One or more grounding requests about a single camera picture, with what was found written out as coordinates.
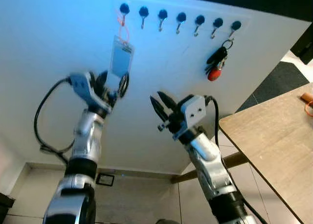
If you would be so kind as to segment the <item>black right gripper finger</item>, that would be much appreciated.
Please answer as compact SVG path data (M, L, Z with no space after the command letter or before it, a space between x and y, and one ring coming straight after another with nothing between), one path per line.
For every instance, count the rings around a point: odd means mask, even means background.
M167 121L168 115L166 114L163 106L153 96L150 96L150 101L159 119L163 122Z
M157 91L157 95L160 99L158 102L163 106L164 110L165 108L168 108L172 112L179 112L178 103L172 97L168 96L168 94L162 92L161 90Z

